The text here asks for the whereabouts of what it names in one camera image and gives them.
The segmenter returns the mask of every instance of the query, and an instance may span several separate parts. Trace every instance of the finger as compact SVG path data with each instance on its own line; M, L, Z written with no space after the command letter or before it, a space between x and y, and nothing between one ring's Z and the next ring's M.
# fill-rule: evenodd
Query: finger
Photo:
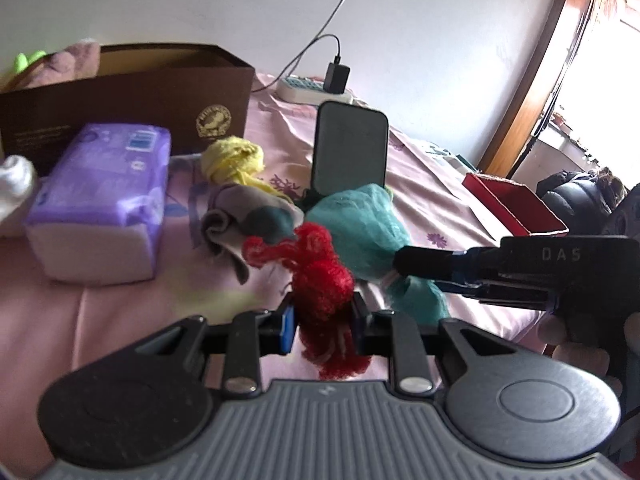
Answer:
M559 345L567 341L566 325L558 316L545 316L538 324L538 338L549 345Z
M622 394L622 383L620 382L620 379L608 375L603 377L602 380L613 390L616 397L619 397Z
M580 343L562 343L554 350L553 359L598 377L604 377L609 369L609 354L602 348L592 348Z
M625 339L631 351L640 356L640 312L634 312L626 318Z

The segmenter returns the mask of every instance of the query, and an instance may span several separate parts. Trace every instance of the flower pattern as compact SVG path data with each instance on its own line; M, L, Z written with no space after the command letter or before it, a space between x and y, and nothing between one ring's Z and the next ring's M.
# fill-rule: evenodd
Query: flower pattern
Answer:
M275 174L269 181L269 184L271 184L274 189L287 195L292 200L298 200L301 197L301 195L298 193L300 186L298 186L298 184L296 184L295 182L290 181L288 178L282 180Z
M389 131L389 145L396 150L396 152L402 152L402 150L404 150L402 140L398 139L391 131Z
M439 233L429 233L427 240L439 249L444 249L447 246L447 239Z

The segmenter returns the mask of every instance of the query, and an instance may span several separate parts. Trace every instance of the wooden window frame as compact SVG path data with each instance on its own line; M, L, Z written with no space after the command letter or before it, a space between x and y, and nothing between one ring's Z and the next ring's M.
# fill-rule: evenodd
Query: wooden window frame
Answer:
M478 168L506 176L520 156L553 91L591 0L554 0L513 99Z

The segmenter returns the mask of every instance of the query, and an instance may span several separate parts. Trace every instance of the screw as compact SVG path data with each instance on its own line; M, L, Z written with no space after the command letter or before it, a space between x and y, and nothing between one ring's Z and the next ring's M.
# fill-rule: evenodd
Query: screw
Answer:
M250 394L257 389L258 385L249 377L231 377L225 381L225 390L233 394Z
M425 394L433 390L433 383L424 377L405 377L400 381L400 389L406 394Z

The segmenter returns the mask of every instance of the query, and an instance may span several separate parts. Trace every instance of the pink bedsheet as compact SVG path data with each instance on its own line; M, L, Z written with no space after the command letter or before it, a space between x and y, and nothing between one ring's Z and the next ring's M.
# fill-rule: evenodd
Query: pink bedsheet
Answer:
M265 151L261 175L290 196L308 186L316 111L284 104L268 92L252 96L246 138ZM504 227L456 178L418 150L402 133L389 140L387 183L396 213L414 244L462 250L495 244ZM158 276L151 282L91 288L47 280L25 239L0 240L0 463L21 477L50 461L38 430L36 407L46 387L63 374L189 314L210 322L258 306L275 308L289 276L278 267L252 270L240 286L232 264L207 253L198 234L209 188L196 160L172 161ZM373 287L363 291L382 306ZM450 312L511 340L520 340L539 319L525 310L488 307L449 296ZM530 346L535 348L532 339ZM314 378L300 343L286 357L262 359L265 384L272 378ZM209 383L219 380L214 356ZM375 359L362 378L386 377Z

